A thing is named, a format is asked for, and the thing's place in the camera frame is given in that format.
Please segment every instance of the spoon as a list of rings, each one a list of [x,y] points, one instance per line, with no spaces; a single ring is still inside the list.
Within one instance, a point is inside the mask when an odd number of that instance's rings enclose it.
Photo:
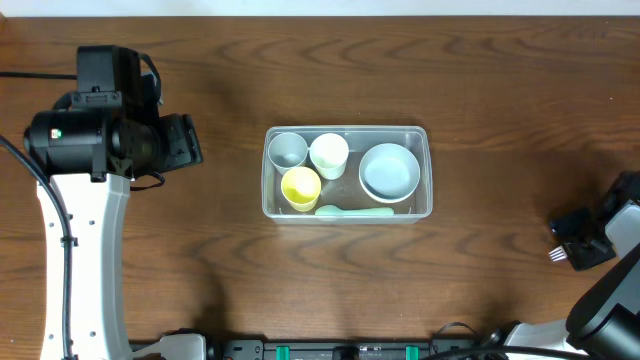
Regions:
[[[334,205],[325,205],[316,210],[316,216],[391,216],[393,214],[392,208],[342,210]]]

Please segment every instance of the wooden table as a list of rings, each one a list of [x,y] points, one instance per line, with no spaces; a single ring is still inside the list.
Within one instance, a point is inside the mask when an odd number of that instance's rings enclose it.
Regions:
[[[546,221],[640,166],[640,21],[625,18],[8,19],[0,70],[74,73],[80,45],[151,55],[161,113],[189,113],[202,165],[133,194],[129,337],[179,327],[271,339],[429,336],[567,315],[611,264],[553,264]],[[75,83],[0,80],[21,144]],[[434,211],[415,225],[276,226],[261,210],[276,125],[420,125]],[[35,181],[0,151],[0,358],[43,339]]]

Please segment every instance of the white wall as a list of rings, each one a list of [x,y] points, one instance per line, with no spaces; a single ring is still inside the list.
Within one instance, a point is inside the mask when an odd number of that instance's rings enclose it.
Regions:
[[[0,0],[5,16],[640,15],[640,0]]]

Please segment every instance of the yellow cup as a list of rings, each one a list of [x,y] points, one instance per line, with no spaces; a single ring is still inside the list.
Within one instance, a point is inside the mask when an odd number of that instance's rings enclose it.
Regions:
[[[315,171],[307,167],[296,167],[284,174],[281,189],[294,209],[306,212],[316,206],[322,183]]]

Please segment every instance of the white fork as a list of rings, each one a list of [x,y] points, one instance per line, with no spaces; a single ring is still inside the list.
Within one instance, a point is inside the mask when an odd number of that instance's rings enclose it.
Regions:
[[[564,249],[562,248],[562,246],[558,246],[557,248],[551,250],[549,252],[549,257],[551,258],[551,261],[561,261],[561,260],[566,260],[567,259],[567,253],[564,251]]]

